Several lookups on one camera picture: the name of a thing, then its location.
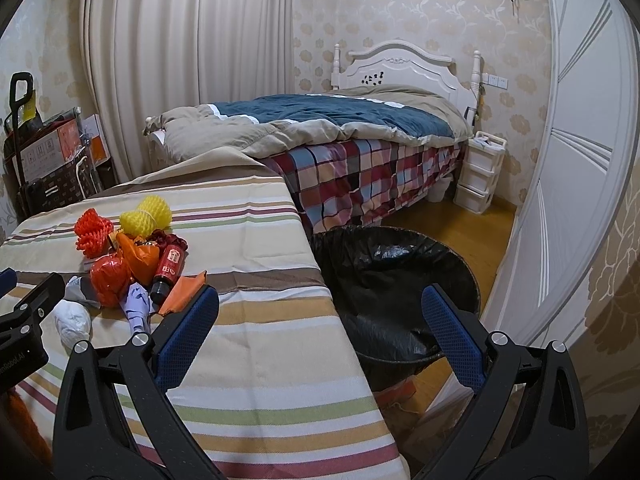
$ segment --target curtain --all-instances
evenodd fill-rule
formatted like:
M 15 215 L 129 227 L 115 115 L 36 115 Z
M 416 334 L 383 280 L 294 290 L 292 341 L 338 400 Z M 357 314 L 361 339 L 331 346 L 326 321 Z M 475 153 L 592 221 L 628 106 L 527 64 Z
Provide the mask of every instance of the curtain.
M 146 117 L 292 92 L 291 0 L 81 0 L 80 28 L 121 182 L 150 171 Z

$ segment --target wall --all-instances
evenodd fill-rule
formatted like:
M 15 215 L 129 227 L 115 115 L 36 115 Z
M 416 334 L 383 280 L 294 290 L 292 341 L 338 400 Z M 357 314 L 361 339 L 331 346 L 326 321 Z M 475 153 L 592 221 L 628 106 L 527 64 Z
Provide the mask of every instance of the wall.
M 548 0 L 293 0 L 296 91 L 330 89 L 333 46 L 348 50 L 400 38 L 428 52 L 453 56 L 456 75 L 469 81 L 472 53 L 483 71 L 509 79 L 507 91 L 486 87 L 479 128 L 509 141 L 497 193 L 521 205 L 546 120 L 551 75 Z
M 9 83 L 14 72 L 33 74 L 43 119 L 74 106 L 95 113 L 79 45 L 79 0 L 24 0 L 0 38 L 2 120 L 10 113 Z M 4 130 L 0 146 L 4 145 Z M 0 244 L 17 226 L 15 209 L 0 167 Z
M 604 458 L 640 404 L 640 161 L 591 269 L 571 298 L 580 312 L 570 348 L 588 416 L 591 465 Z M 550 327 L 546 339 L 554 337 Z

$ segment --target yellow tag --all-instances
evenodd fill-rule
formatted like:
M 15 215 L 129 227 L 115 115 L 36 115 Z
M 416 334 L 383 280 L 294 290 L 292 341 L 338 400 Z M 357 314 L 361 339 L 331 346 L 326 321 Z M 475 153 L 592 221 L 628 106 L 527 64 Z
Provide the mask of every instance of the yellow tag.
M 27 122 L 36 116 L 36 91 L 31 94 L 31 99 L 22 108 L 22 122 Z

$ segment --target striped tablecloth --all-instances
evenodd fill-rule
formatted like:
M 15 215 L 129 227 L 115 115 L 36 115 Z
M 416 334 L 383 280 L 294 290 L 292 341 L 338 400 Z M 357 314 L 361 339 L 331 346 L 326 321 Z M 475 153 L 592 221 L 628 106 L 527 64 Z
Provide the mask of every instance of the striped tablecloth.
M 216 325 L 167 394 L 216 465 L 230 478 L 408 478 L 287 187 L 231 148 L 21 224 L 0 248 L 2 265 L 18 272 L 0 312 L 48 272 L 82 273 L 73 225 L 83 211 L 95 207 L 117 222 L 151 192 L 167 200 L 172 229 L 189 244 L 184 274 L 206 270 L 220 295 Z M 96 347 L 129 338 L 119 310 L 102 310 L 92 323 Z M 50 440 L 67 351 L 52 316 L 42 327 L 49 363 L 18 390 Z M 142 453 L 157 460 L 126 388 L 118 392 Z

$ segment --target red bottle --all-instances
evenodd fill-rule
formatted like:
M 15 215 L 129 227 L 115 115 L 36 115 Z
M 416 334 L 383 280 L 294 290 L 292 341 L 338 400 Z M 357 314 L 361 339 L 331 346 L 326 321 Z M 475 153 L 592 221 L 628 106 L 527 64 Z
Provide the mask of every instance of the red bottle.
M 171 240 L 162 252 L 149 293 L 151 301 L 155 304 L 162 305 L 171 289 L 174 288 L 175 282 L 178 281 L 184 269 L 184 252 L 186 250 L 187 242 L 175 237 L 175 240 Z

